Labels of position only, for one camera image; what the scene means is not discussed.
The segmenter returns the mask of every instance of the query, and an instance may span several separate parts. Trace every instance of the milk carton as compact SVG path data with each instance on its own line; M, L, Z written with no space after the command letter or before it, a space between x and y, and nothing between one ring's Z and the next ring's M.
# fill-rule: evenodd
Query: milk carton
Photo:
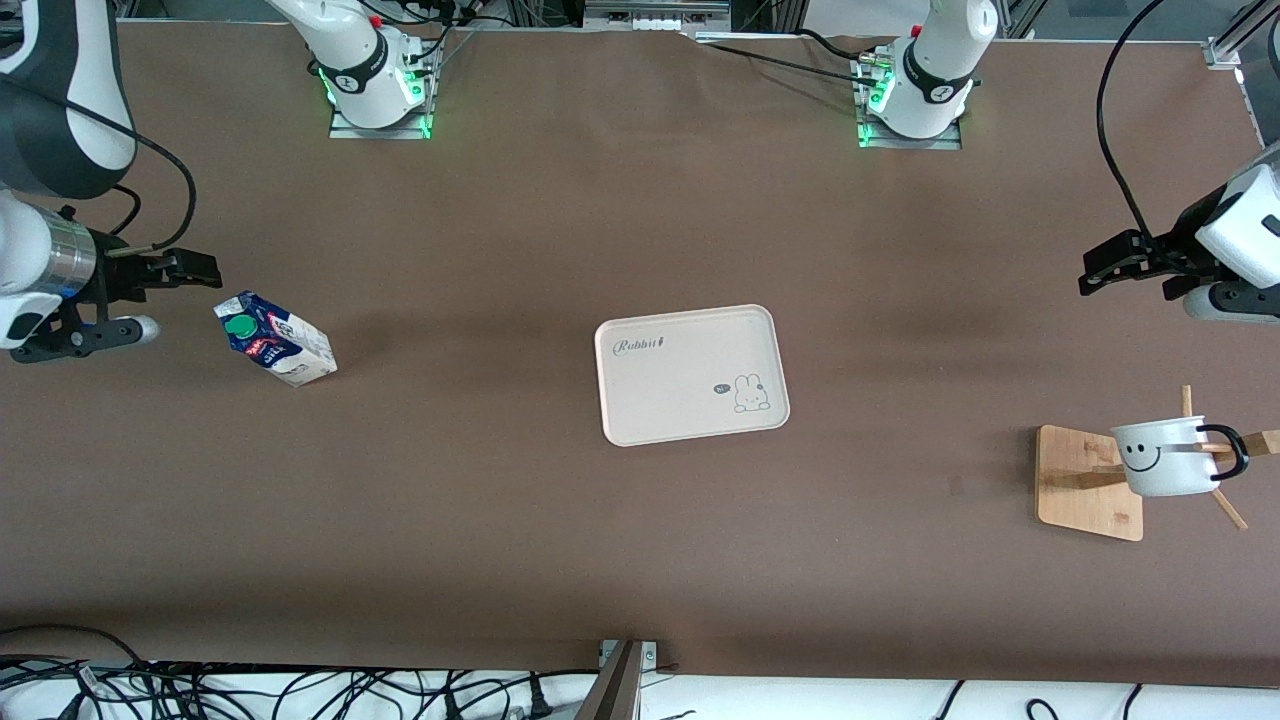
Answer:
M293 387L338 369L328 336L256 293L242 292L214 307L214 313L232 350Z

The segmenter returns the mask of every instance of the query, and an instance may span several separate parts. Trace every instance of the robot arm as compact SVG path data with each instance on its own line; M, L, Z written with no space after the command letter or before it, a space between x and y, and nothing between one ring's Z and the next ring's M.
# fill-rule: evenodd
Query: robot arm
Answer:
M154 287L221 287L216 261L182 249L114 258L127 243L77 223L70 208L54 214L14 197L97 197L137 147L120 131L133 123L108 3L23 0L22 22L22 44L0 60L0 348L32 363L145 342L157 325L113 320L108 304L142 302ZM81 304L96 306L95 324L81 319Z
M133 128L106 3L23 0L22 23L23 42L0 73ZM0 188L97 197L133 163L133 138L13 85L0 85Z
M1084 254L1080 295L1172 275L1165 300L1206 320L1280 323L1280 143L1183 211L1161 236L1128 229Z
M266 1L306 40L334 106L353 126L390 126L425 101L420 38L370 18L356 0Z
M964 113L973 70L998 24L991 0L931 0L919 35L890 46L893 74L872 113L901 136L941 135Z

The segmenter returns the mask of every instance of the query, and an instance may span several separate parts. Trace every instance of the rabbit cartoon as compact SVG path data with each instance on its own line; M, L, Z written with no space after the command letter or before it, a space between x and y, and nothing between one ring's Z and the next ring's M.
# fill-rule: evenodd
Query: rabbit cartoon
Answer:
M769 409L769 393L764 392L760 375L739 375L733 380L733 411L750 413Z

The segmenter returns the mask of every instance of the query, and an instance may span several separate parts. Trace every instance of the brown table surface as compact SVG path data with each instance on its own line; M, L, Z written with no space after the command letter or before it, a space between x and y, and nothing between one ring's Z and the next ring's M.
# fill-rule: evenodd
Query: brown table surface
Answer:
M666 33L476 37L429 142L328 140L289 27L120 42L227 288L118 306L164 325L150 347L0 364L6 623L165 659L563 667L640 637L689 673L1280 680L1280 464L1226 488L1244 533L1207 496L1148 501L1140 543L1033 516L1037 425L1172 416L1189 382L1280 427L1280 332L1158 282L1076 295L1132 224L1094 138L1108 46L992 46L965 149L908 152L856 146L838 81ZM1196 45L1128 49L1108 117L1157 228L1257 151ZM140 150L127 237L173 227L175 178ZM246 288L339 373L292 389L229 351L211 307ZM746 302L790 421L611 446L596 325Z

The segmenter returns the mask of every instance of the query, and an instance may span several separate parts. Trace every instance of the mug handle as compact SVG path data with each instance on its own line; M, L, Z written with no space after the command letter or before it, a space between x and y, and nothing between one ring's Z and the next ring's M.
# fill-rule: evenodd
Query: mug handle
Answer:
M1196 428L1196 432L1222 433L1226 442L1231 445L1231 454L1235 455L1235 465L1225 473L1217 473L1216 475L1210 477L1211 480L1229 480L1249 469L1249 454L1244 450L1244 439L1240 438L1240 433L1226 425L1213 425L1208 423Z

